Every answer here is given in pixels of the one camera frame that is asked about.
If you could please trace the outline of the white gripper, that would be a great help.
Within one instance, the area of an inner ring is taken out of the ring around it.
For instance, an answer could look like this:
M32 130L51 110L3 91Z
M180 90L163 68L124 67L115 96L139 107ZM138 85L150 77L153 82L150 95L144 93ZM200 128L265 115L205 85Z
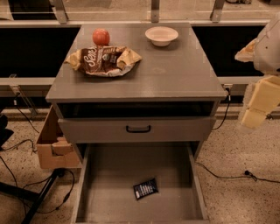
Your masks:
M254 68L266 75L252 87L241 116L244 130L255 130L280 104L280 12L278 12L234 58L253 62Z

